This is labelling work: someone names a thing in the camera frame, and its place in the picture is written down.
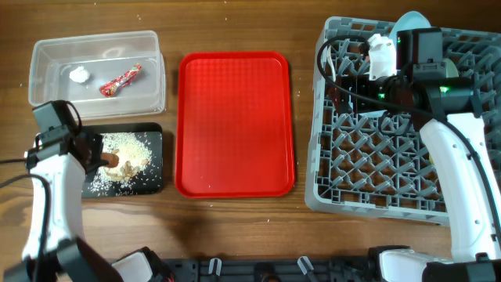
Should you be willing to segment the orange carrot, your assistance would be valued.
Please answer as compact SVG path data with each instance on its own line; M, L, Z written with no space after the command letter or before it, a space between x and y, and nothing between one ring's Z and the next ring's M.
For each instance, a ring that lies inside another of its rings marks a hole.
M107 168L115 168L119 164L119 157L116 154L112 153L101 153L101 160L105 161L105 167Z

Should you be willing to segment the mint green bowl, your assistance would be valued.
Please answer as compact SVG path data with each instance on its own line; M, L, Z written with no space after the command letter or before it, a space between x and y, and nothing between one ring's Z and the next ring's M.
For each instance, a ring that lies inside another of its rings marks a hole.
M446 77L447 78L458 78L460 76L456 65L454 64L454 62L451 59L445 58L444 63L445 63L445 70L446 70Z

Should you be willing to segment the red snack wrapper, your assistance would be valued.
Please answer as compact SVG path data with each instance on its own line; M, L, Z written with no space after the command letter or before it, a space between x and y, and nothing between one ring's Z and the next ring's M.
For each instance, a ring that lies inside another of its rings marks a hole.
M120 88L130 85L138 73L141 71L142 66L140 64L135 64L130 70L128 70L123 75L115 78L114 80L102 85L99 88L99 92L106 98L110 98L116 95Z

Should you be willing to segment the light blue plate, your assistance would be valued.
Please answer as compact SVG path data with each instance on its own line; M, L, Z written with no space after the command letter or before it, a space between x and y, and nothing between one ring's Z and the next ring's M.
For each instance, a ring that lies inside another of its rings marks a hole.
M404 30L429 28L431 27L428 19L417 11L410 11L401 16L393 26L389 38L394 42L397 41L397 33Z

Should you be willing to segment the white tissue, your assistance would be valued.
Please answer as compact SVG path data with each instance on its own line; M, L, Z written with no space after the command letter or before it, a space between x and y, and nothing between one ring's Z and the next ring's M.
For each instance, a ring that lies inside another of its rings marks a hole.
M79 84L85 83L90 76L91 74L83 66L77 67L69 74L70 80Z

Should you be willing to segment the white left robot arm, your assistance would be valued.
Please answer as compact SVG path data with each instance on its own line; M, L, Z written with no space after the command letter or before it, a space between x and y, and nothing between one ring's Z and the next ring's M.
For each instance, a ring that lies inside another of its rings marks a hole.
M90 132L43 132L27 153L34 201L31 231L19 264L4 272L6 281L157 281L157 259L142 248L114 263L83 238L81 190L89 172L106 165L102 136Z

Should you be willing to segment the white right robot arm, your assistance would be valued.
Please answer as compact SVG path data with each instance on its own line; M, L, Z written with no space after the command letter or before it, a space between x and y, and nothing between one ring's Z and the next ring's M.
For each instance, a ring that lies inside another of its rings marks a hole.
M449 214L452 258L409 248L377 252L383 281L498 281L500 191L485 144L481 102L469 78L389 77L338 86L356 110L407 112L434 162Z

